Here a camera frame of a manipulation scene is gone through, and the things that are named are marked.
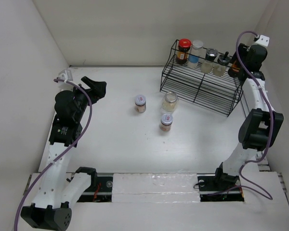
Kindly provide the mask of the red lid sauce jar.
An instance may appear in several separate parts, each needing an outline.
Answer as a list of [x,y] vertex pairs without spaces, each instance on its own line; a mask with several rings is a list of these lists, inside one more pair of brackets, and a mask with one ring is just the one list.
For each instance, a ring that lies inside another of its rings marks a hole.
[[231,67],[228,69],[230,77],[237,77],[240,71],[240,63],[236,56],[233,56],[230,61]]
[[179,65],[184,65],[187,61],[188,52],[191,48],[191,41],[189,39],[182,38],[178,42],[178,51],[176,53],[176,62]]

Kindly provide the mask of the black knob grinder bottle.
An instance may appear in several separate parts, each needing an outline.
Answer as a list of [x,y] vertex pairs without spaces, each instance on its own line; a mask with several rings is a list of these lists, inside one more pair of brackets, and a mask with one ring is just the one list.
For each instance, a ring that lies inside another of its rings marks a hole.
[[225,73],[226,67],[228,66],[230,60],[231,58],[228,51],[220,54],[217,59],[217,64],[215,64],[213,67],[213,74],[217,77],[221,77]]

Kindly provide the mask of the black cap grinder bottle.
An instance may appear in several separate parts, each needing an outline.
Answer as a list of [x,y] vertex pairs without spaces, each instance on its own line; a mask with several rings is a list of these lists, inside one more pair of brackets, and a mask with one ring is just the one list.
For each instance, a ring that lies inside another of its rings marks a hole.
[[206,49],[205,59],[201,65],[200,71],[204,74],[209,74],[213,67],[213,62],[218,55],[218,50],[214,48]]

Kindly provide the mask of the white lid spice jar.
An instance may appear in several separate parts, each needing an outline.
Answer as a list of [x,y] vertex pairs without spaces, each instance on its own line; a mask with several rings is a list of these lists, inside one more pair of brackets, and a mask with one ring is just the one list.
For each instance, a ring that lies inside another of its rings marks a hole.
[[170,131],[173,123],[172,114],[163,114],[160,120],[160,129],[163,131]]
[[135,110],[139,113],[143,113],[146,110],[146,97],[144,95],[137,95],[134,100]]

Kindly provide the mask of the blue label clear bottle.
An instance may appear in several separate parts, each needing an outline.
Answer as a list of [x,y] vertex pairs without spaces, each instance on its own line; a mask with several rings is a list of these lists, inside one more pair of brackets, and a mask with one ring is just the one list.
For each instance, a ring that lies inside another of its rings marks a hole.
[[190,54],[188,56],[187,66],[190,68],[196,68],[199,62],[199,57],[203,49],[204,43],[201,40],[194,40],[190,48]]

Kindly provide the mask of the clear glass jar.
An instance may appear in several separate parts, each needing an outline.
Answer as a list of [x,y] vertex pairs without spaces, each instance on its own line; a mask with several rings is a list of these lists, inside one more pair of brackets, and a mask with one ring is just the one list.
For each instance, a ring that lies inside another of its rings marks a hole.
[[178,102],[179,98],[175,92],[169,91],[165,93],[161,104],[162,112],[172,114],[176,110]]

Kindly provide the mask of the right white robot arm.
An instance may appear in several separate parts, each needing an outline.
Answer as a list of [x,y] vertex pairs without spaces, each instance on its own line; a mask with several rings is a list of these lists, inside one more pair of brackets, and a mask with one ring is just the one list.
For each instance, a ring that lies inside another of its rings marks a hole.
[[243,167],[251,163],[258,152],[267,154],[284,121],[283,114],[277,113],[270,104],[265,90],[265,77],[260,68],[266,57],[266,47],[259,44],[240,43],[236,49],[233,64],[239,69],[236,77],[250,112],[239,129],[238,145],[215,171],[213,184],[220,191],[235,186]]

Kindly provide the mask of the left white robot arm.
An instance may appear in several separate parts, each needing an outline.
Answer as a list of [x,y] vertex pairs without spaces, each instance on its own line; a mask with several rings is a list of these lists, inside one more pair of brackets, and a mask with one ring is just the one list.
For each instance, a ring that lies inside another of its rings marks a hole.
[[72,217],[72,207],[86,191],[101,188],[97,171],[92,167],[79,167],[70,183],[66,181],[66,171],[72,157],[72,149],[89,127],[92,106],[106,95],[105,81],[93,81],[83,77],[87,89],[60,77],[55,82],[73,86],[63,90],[55,97],[55,116],[49,137],[49,152],[45,168],[29,186],[30,192],[39,183],[38,193],[30,205],[20,203],[13,229],[18,229],[22,218],[34,229],[65,231]]

